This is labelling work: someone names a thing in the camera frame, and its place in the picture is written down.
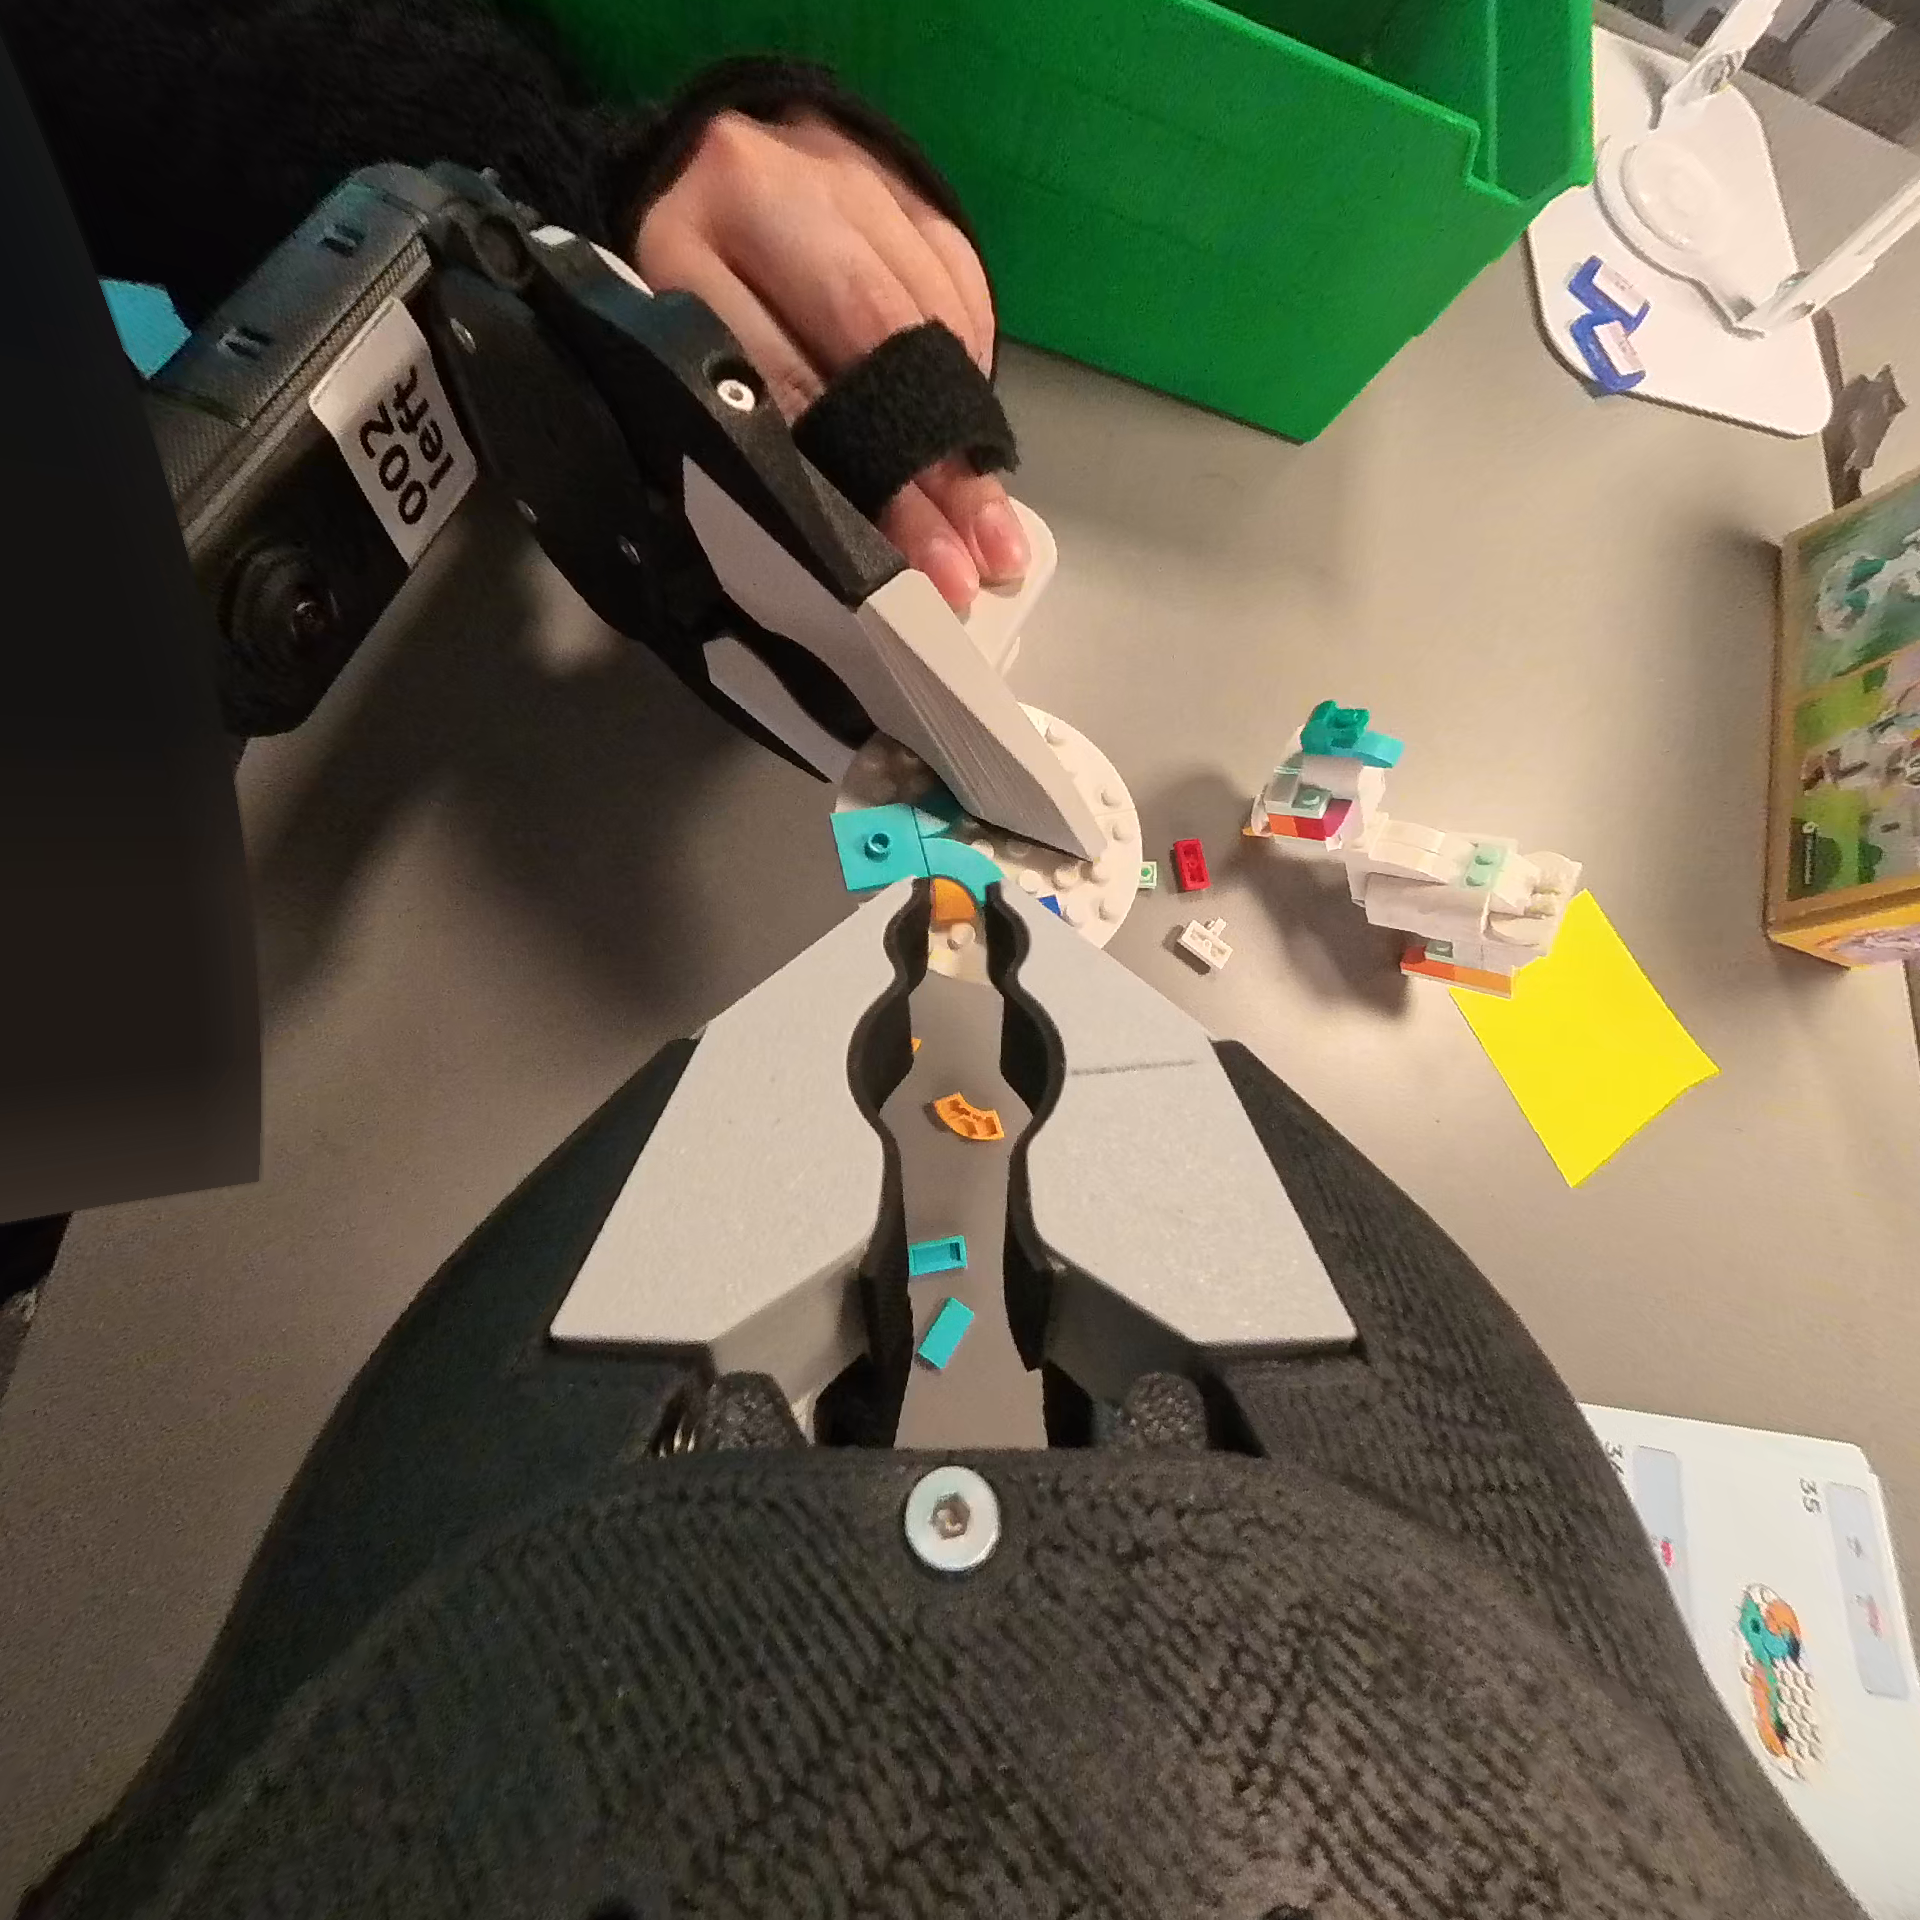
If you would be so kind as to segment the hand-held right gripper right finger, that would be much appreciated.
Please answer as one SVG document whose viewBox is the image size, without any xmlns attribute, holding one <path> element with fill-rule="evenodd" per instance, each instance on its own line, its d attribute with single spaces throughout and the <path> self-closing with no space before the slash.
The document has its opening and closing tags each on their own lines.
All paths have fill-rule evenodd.
<svg viewBox="0 0 1920 1920">
<path fill-rule="evenodd" d="M 1242 1365 L 1359 1333 L 1203 1023 L 1018 884 L 983 906 L 999 1074 L 1027 1106 L 1003 1300 L 1049 1444 L 1095 1444 L 1141 1379 L 1215 1427 Z"/>
</svg>

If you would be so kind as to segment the green plastic bin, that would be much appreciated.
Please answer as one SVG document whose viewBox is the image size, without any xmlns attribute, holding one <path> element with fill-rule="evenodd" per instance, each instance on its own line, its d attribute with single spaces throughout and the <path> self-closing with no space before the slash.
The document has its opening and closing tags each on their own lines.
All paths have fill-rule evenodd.
<svg viewBox="0 0 1920 1920">
<path fill-rule="evenodd" d="M 1295 443 L 1592 177 L 1580 2 L 549 2 L 609 88 L 834 68 L 957 187 L 1015 339 Z"/>
</svg>

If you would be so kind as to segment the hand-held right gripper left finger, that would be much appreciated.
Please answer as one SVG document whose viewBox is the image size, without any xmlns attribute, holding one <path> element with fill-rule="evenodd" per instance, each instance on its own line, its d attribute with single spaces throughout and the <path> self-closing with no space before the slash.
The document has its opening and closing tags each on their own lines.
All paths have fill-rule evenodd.
<svg viewBox="0 0 1920 1920">
<path fill-rule="evenodd" d="M 922 882 L 895 882 L 691 1044 L 549 1333 L 764 1375 L 827 1444 L 895 1444 L 914 1349 L 884 1110 L 914 1066 Z"/>
</svg>

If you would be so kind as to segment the white stand with wooden top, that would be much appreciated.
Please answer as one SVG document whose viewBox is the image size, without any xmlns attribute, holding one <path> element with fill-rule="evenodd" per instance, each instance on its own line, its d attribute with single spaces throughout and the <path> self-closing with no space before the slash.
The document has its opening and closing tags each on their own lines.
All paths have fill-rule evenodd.
<svg viewBox="0 0 1920 1920">
<path fill-rule="evenodd" d="M 1762 119 L 1736 87 L 1779 11 L 1725 7 L 1687 59 L 1595 29 L 1594 177 L 1534 216 L 1527 257 L 1550 348 L 1592 389 L 1567 278 L 1599 254 L 1651 303 L 1635 333 L 1645 379 L 1621 396 L 1809 437 L 1836 410 L 1816 314 L 1915 229 L 1918 182 L 1801 264 Z"/>
</svg>

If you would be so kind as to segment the open instruction booklet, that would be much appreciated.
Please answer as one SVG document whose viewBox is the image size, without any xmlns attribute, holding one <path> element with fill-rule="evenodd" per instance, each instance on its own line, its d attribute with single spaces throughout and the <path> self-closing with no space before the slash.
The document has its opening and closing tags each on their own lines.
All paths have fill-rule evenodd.
<svg viewBox="0 0 1920 1920">
<path fill-rule="evenodd" d="M 1887 1826 L 1915 1780 L 1915 1662 L 1860 1448 L 1584 1403 L 1700 1667 L 1804 1815 Z"/>
</svg>

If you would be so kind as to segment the round white brick plate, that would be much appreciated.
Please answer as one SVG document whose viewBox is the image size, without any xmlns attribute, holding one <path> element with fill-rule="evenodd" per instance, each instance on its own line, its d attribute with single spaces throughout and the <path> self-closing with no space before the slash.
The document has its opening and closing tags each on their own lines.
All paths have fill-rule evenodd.
<svg viewBox="0 0 1920 1920">
<path fill-rule="evenodd" d="M 930 875 L 957 877 L 975 900 L 995 864 L 1011 892 L 1039 902 L 1094 948 L 1105 948 L 1138 899 L 1144 862 L 1141 810 L 1116 761 L 1062 716 L 1027 705 L 1027 716 L 1049 753 L 1068 773 L 1076 792 L 1090 805 L 1099 844 L 1094 855 L 1060 852 L 975 817 L 913 748 L 877 733 L 866 742 L 835 788 L 841 807 L 910 805 L 922 816 Z M 987 937 L 976 923 L 928 931 L 928 968 L 944 977 L 983 985 Z"/>
</svg>

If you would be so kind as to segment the person's left hand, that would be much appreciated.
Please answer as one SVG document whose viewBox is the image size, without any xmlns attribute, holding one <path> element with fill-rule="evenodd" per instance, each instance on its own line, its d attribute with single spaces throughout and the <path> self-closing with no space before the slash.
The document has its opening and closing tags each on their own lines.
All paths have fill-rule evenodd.
<svg viewBox="0 0 1920 1920">
<path fill-rule="evenodd" d="M 652 293 L 708 305 L 787 420 L 922 324 L 942 324 L 995 371 L 996 320 L 973 240 L 820 114 L 718 114 L 640 218 L 629 259 Z"/>
</svg>

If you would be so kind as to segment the teal brick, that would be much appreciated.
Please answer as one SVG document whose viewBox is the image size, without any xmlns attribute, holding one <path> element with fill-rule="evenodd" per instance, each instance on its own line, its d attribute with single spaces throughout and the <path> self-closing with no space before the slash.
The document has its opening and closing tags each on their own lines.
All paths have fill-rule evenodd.
<svg viewBox="0 0 1920 1920">
<path fill-rule="evenodd" d="M 841 807 L 830 816 L 835 864 L 847 893 L 875 893 L 930 875 L 914 807 Z"/>
</svg>

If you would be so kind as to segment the person's left forearm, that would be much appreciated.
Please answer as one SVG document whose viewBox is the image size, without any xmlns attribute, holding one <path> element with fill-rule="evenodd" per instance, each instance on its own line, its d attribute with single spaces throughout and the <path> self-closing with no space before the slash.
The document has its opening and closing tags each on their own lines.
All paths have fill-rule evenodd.
<svg viewBox="0 0 1920 1920">
<path fill-rule="evenodd" d="M 527 3 L 7 2 L 5 45 L 99 274 L 223 301 L 349 174 L 495 170 L 537 212 L 631 236 L 706 124 L 818 114 L 966 236 L 952 186 L 827 67 L 746 55 L 616 105 Z"/>
</svg>

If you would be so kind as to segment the yellow toy set box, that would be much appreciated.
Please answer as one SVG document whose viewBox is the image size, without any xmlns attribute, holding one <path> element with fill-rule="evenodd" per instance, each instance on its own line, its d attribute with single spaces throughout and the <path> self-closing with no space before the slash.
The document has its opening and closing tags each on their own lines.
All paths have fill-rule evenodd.
<svg viewBox="0 0 1920 1920">
<path fill-rule="evenodd" d="M 1764 931 L 1849 972 L 1918 959 L 1918 473 L 1779 545 Z"/>
</svg>

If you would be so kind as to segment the yellow paper note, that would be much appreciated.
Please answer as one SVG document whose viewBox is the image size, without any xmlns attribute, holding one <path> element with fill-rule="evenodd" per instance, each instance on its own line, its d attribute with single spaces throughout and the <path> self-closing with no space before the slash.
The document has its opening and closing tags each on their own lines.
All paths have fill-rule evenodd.
<svg viewBox="0 0 1920 1920">
<path fill-rule="evenodd" d="M 1575 1189 L 1718 1063 L 1657 991 L 1592 892 L 1507 996 L 1452 996 L 1562 1179 Z"/>
</svg>

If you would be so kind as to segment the white brick animal model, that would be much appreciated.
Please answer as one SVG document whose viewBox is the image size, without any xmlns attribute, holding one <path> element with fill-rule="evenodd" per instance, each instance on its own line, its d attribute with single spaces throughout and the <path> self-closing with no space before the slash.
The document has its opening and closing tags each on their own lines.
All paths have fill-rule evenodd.
<svg viewBox="0 0 1920 1920">
<path fill-rule="evenodd" d="M 1253 792 L 1242 836 L 1336 864 L 1365 921 L 1400 937 L 1405 977 L 1509 1000 L 1553 949 L 1582 866 L 1512 836 L 1395 816 L 1386 785 L 1401 754 L 1369 707 L 1319 701 Z"/>
</svg>

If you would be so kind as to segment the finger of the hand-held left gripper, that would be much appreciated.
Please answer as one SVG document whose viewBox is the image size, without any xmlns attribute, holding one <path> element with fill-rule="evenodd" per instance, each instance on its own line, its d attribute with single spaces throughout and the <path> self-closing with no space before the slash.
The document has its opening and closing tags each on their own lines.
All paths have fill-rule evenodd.
<svg viewBox="0 0 1920 1920">
<path fill-rule="evenodd" d="M 923 572 L 898 567 L 851 607 L 691 458 L 685 511 L 733 605 L 830 667 L 976 817 L 1098 855 L 1090 805 Z"/>
<path fill-rule="evenodd" d="M 871 735 L 871 722 L 830 666 L 774 637 L 755 650 L 733 635 L 705 644 L 708 687 L 744 730 L 813 778 L 838 787 Z"/>
</svg>

